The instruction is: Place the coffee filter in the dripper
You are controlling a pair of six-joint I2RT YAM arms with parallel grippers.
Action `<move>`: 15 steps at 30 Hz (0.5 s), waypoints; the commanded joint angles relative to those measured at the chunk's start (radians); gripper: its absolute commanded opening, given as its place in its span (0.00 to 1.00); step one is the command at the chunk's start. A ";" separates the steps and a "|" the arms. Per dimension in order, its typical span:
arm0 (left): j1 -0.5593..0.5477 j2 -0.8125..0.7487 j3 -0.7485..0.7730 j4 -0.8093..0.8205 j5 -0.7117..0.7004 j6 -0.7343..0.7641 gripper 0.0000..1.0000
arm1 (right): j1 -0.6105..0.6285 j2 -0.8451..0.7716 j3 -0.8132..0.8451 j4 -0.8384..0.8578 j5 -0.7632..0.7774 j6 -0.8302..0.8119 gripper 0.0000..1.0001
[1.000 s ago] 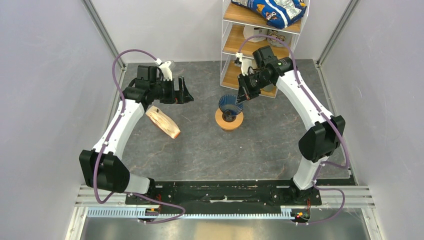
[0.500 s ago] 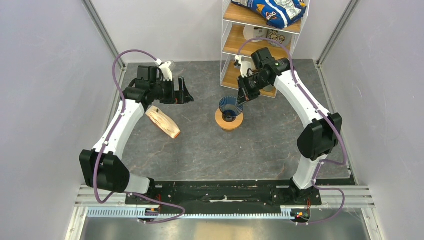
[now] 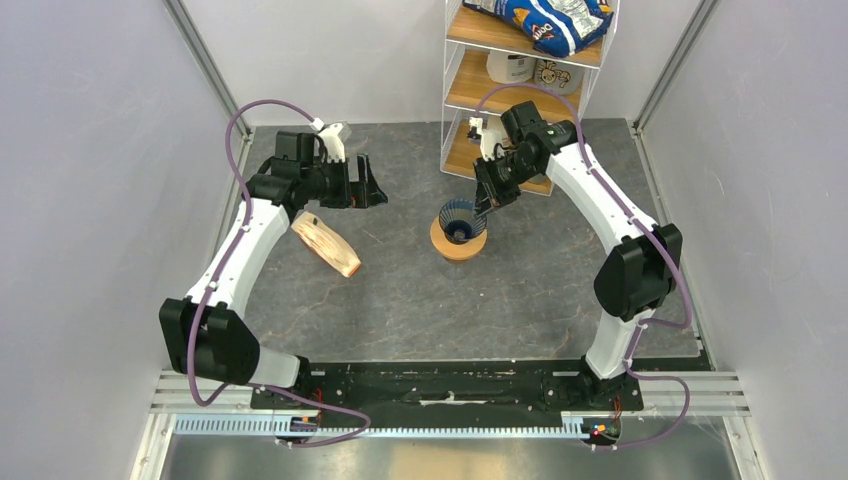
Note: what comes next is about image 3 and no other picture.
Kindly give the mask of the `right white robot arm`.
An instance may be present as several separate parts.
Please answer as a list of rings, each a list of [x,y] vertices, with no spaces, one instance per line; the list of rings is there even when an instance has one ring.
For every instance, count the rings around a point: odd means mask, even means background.
[[[641,334],[677,286],[682,234],[672,224],[656,223],[626,196],[579,125],[550,123],[531,101],[511,107],[500,122],[492,128],[480,115],[468,120],[468,137],[481,153],[473,164],[476,213],[513,203],[522,184],[544,176],[577,206],[606,253],[593,283],[602,308],[594,340],[576,375],[549,390],[567,404],[604,408],[626,389]]]

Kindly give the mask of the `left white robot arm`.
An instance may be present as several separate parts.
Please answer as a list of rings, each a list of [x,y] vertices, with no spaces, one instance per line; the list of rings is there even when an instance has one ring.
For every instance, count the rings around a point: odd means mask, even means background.
[[[176,371],[232,385],[270,384],[294,409],[311,401],[306,359],[261,346],[243,317],[270,251],[309,202],[331,209],[387,203],[368,156],[349,163],[349,135],[345,123],[317,133],[277,132],[274,154],[247,180],[248,196],[212,263],[183,297],[166,299],[159,310]]]

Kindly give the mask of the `blue cone coffee filter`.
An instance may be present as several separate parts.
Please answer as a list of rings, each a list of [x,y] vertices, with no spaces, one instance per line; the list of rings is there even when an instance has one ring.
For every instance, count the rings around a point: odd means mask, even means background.
[[[438,214],[439,228],[452,244],[465,244],[480,237],[487,228],[487,217],[478,214],[473,200],[454,198]]]

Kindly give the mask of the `glass carafe with brown band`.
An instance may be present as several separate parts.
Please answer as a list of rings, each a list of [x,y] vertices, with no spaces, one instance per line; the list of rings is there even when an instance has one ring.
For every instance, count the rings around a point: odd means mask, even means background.
[[[468,277],[469,267],[467,261],[445,259],[440,266],[440,273],[449,280],[460,281]]]

